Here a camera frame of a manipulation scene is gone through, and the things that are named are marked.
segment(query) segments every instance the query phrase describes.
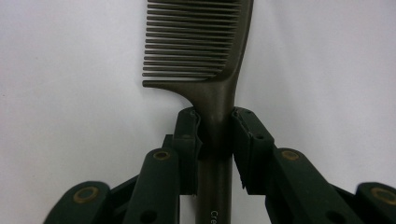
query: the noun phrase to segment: comb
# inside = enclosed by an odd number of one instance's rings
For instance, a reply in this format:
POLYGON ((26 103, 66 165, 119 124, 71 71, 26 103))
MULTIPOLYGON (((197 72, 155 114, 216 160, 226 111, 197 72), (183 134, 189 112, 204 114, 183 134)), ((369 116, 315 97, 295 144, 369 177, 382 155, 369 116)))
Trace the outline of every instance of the comb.
POLYGON ((230 223, 227 147, 252 0, 148 0, 143 86, 178 93, 200 115, 196 223, 230 223))

